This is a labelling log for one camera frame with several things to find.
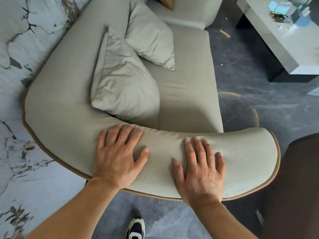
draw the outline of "fingers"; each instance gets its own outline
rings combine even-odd
[[[193,146],[188,139],[185,139],[186,155],[189,165],[197,165],[196,154],[194,152]]]
[[[99,139],[98,139],[98,144],[97,144],[97,149],[98,150],[105,147],[106,135],[107,135],[107,129],[104,129],[102,131],[102,133],[100,134]]]
[[[135,148],[138,141],[140,140],[141,136],[143,134],[143,130],[139,129],[136,131],[133,136],[130,138],[130,140],[127,142],[127,145],[130,146],[132,149]]]
[[[195,142],[195,147],[197,152],[198,164],[207,166],[206,152],[203,148],[201,141],[199,140],[199,137],[195,137],[194,142]]]
[[[119,138],[118,138],[118,140],[117,140],[117,142],[116,143],[118,143],[118,144],[125,144],[125,142],[126,142],[126,140],[127,140],[127,138],[129,137],[129,135],[130,135],[130,133],[131,133],[131,131],[134,129],[134,125],[129,125],[127,128],[125,128],[122,132],[121,132],[121,134],[120,134],[120,136],[119,136]]]
[[[217,172],[222,176],[222,178],[225,178],[226,165],[221,153],[217,154],[217,161],[218,161]]]
[[[109,139],[107,145],[114,145],[114,144],[116,143],[117,138],[118,138],[118,135],[119,135],[119,133],[120,133],[122,127],[123,127],[123,125],[122,125],[122,124],[119,124],[119,125],[117,125],[117,126],[114,128],[114,130],[113,130],[113,132],[112,132],[112,134],[111,134],[111,136],[110,136],[110,139]]]
[[[143,151],[141,152],[140,157],[135,161],[135,169],[136,169],[136,176],[141,172],[142,168],[148,161],[148,153],[149,153],[149,148],[144,148]]]
[[[213,148],[207,141],[204,142],[204,145],[206,149],[207,165],[208,167],[215,169],[215,156]]]
[[[183,167],[180,162],[173,161],[173,172],[176,181],[177,190],[180,191],[185,183],[185,176],[183,172]]]

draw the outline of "gray marble floor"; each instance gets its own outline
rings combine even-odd
[[[215,22],[207,28],[224,130],[259,125],[274,132],[284,153],[291,141],[319,132],[319,96],[307,94],[319,87],[319,79],[310,83],[269,83],[267,74],[273,68],[273,57],[254,30],[235,29],[241,16],[236,1],[224,0]],[[231,37],[221,34],[220,29]],[[224,204],[242,224],[259,235],[262,226],[256,210],[265,215],[269,196],[271,186]],[[148,239],[210,238],[184,203],[120,192],[103,214],[93,239],[124,238],[134,215],[145,219]]]

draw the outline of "brown pillow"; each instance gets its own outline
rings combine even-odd
[[[160,2],[164,7],[167,7],[168,9],[171,9],[172,11],[174,10],[175,0],[159,0],[159,2]]]

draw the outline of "black and white sneaker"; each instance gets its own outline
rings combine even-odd
[[[142,218],[136,217],[131,220],[126,231],[126,239],[144,239],[145,223]]]

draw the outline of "hand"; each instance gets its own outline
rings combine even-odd
[[[143,130],[136,131],[126,143],[134,126],[129,125],[122,132],[121,129],[122,124],[114,128],[106,145],[107,130],[101,133],[93,164],[93,178],[99,178],[116,189],[124,189],[134,181],[146,164],[149,152],[149,148],[144,148],[138,160],[134,162],[133,149],[140,140]]]
[[[184,177],[183,167],[178,161],[173,162],[174,177],[178,192],[184,202],[192,207],[205,203],[221,202],[224,195],[226,166],[220,153],[217,154],[218,168],[215,168],[215,157],[212,147],[204,142],[206,152],[198,137],[195,137],[197,158],[189,140],[185,140],[188,170]]]

